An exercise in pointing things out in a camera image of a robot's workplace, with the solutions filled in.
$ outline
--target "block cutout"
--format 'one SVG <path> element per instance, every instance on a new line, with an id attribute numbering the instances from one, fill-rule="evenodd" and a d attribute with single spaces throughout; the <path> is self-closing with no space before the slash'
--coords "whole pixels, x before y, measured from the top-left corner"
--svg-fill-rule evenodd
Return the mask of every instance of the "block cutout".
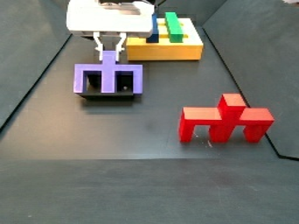
<path id="1" fill-rule="evenodd" d="M 101 71 L 84 71 L 85 89 L 89 89 L 89 85 L 100 91 L 101 89 Z"/>
<path id="2" fill-rule="evenodd" d="M 116 92 L 133 93 L 133 72 L 116 71 Z"/>

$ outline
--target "stacked blocks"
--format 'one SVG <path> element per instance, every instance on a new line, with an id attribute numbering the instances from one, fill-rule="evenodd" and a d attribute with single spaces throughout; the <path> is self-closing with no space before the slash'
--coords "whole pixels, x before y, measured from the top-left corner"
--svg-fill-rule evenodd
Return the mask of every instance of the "stacked blocks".
<path id="1" fill-rule="evenodd" d="M 173 15 L 175 13 L 165 13 L 165 18 L 156 19 L 158 42 L 149 43 L 145 38 L 126 38 L 128 60 L 199 60 L 201 58 L 203 43 L 192 21 Z"/>

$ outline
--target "wall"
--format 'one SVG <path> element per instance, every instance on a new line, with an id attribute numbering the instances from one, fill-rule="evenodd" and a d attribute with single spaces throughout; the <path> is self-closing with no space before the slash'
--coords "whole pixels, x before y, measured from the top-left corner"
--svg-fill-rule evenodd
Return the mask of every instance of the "wall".
<path id="1" fill-rule="evenodd" d="M 203 28 L 251 107 L 268 107 L 268 136 L 299 158 L 299 9 L 279 0 L 228 0 Z"/>
<path id="2" fill-rule="evenodd" d="M 0 128 L 69 37 L 50 0 L 0 0 Z"/>
<path id="3" fill-rule="evenodd" d="M 227 0 L 166 0 L 158 9 L 160 17 L 166 11 L 175 11 L 180 18 L 191 18 L 197 26 L 203 26 L 207 19 Z"/>

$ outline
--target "dark gray mat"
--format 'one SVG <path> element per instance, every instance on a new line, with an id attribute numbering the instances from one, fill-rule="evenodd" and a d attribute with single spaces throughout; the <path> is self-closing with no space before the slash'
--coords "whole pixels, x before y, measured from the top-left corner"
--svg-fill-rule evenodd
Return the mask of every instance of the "dark gray mat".
<path id="1" fill-rule="evenodd" d="M 227 144 L 208 141 L 207 127 L 180 144 L 183 106 L 215 107 L 233 81 L 209 41 L 201 61 L 144 64 L 140 101 L 86 102 L 72 93 L 73 65 L 93 63 L 93 42 L 70 38 L 1 133 L 1 158 L 268 158 L 265 139 L 245 142 L 236 129 Z"/>
<path id="2" fill-rule="evenodd" d="M 203 25 L 227 0 L 166 0 L 158 8 L 160 17 L 166 11 L 175 11 L 180 18 L 189 18 L 196 25 Z"/>
<path id="3" fill-rule="evenodd" d="M 293 224 L 297 165 L 244 158 L 0 161 L 0 220 Z"/>
<path id="4" fill-rule="evenodd" d="M 69 36 L 50 0 L 0 0 L 0 128 Z"/>
<path id="5" fill-rule="evenodd" d="M 204 25 L 252 107 L 268 107 L 281 156 L 299 158 L 299 9 L 276 0 L 228 0 Z"/>

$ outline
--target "toy block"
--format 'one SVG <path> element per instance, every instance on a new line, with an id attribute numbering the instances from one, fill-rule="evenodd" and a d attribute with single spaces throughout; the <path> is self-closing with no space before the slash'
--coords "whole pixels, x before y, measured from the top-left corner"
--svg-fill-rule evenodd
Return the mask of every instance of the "toy block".
<path id="1" fill-rule="evenodd" d="M 158 30 L 157 30 L 156 14 L 152 15 L 152 20 L 153 20 L 153 33 L 152 33 L 152 36 L 145 39 L 145 43 L 158 43 Z"/>
<path id="2" fill-rule="evenodd" d="M 192 140 L 195 125 L 209 125 L 209 140 L 225 143 L 236 126 L 245 126 L 243 133 L 249 143 L 257 143 L 275 118 L 267 108 L 247 108 L 240 94 L 223 94 L 216 108 L 183 108 L 179 137 Z"/>
<path id="3" fill-rule="evenodd" d="M 96 91 L 88 91 L 88 83 Z M 84 98 L 141 94 L 142 66 L 117 64 L 116 52 L 104 51 L 101 64 L 74 65 L 73 93 Z"/>
<path id="4" fill-rule="evenodd" d="M 183 42 L 183 29 L 175 12 L 164 13 L 164 22 L 171 43 Z"/>
<path id="5" fill-rule="evenodd" d="M 126 38 L 128 60 L 199 60 L 203 43 L 188 18 L 179 18 L 181 43 L 171 43 L 164 18 L 157 18 L 158 43 L 145 43 L 145 38 Z"/>

